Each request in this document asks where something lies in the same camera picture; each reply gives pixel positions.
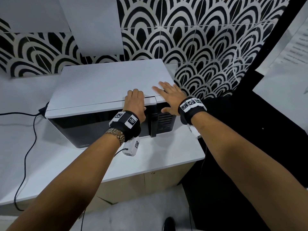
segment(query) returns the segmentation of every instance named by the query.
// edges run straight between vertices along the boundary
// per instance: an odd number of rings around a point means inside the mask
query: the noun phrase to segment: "patterned tile wall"
[[[289,0],[117,0],[124,55],[83,57],[71,32],[13,33],[0,19],[0,68],[11,77],[64,66],[161,58],[198,98],[230,95]]]

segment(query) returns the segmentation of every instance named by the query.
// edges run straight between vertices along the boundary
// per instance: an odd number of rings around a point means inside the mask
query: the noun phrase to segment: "white microwave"
[[[161,59],[112,62],[63,68],[45,117],[77,148],[88,147],[109,128],[121,111],[128,90],[143,91],[146,120],[140,137],[173,129],[175,116],[161,113],[168,103],[152,86],[173,84]]]

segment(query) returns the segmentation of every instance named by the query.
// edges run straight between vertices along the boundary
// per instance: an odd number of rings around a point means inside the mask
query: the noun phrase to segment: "microwave handle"
[[[149,125],[149,134],[151,138],[156,137],[157,128],[158,128],[158,114],[157,113],[151,114],[148,125]]]

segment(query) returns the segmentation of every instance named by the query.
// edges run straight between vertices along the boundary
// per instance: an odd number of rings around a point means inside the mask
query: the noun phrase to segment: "black wristband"
[[[110,128],[116,128],[123,132],[125,142],[140,135],[140,120],[136,114],[131,111],[118,112],[109,122]]]
[[[181,102],[177,111],[179,112],[181,116],[181,122],[184,125],[192,125],[191,118],[198,112],[206,111],[206,107],[201,100],[193,97],[187,97]]]

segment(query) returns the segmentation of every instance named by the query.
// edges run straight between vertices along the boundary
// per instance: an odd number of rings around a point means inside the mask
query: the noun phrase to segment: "white floor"
[[[182,185],[170,190],[115,204],[85,215],[83,231],[161,231],[165,219],[175,219],[177,231],[189,231],[189,206]],[[79,231],[81,219],[71,231]]]

